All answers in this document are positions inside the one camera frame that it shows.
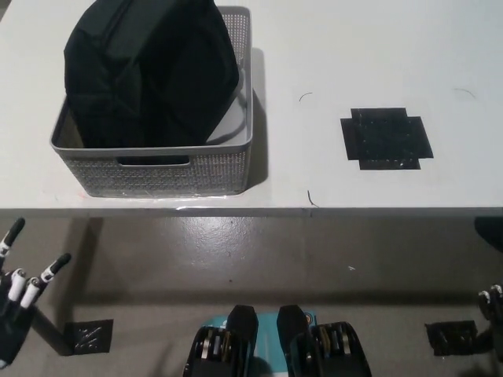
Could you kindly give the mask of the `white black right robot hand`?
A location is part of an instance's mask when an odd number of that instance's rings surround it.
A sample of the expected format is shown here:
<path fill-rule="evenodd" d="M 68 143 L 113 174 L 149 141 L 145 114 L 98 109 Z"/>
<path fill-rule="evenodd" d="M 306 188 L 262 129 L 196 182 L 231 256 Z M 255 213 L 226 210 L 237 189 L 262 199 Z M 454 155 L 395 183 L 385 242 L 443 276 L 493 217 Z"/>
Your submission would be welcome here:
<path fill-rule="evenodd" d="M 490 323 L 494 349 L 502 353 L 502 283 L 493 284 L 488 290 L 480 291 L 478 306 Z"/>

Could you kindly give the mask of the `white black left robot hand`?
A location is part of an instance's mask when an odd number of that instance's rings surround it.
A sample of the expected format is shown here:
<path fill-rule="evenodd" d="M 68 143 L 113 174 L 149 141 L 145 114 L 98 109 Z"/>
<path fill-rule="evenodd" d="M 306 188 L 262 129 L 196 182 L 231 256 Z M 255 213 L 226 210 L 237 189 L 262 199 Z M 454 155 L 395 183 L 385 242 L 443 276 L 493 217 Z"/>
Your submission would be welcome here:
<path fill-rule="evenodd" d="M 12 364 L 31 328 L 35 303 L 49 283 L 72 259 L 62 254 L 38 276 L 24 269 L 1 271 L 1 368 Z"/>

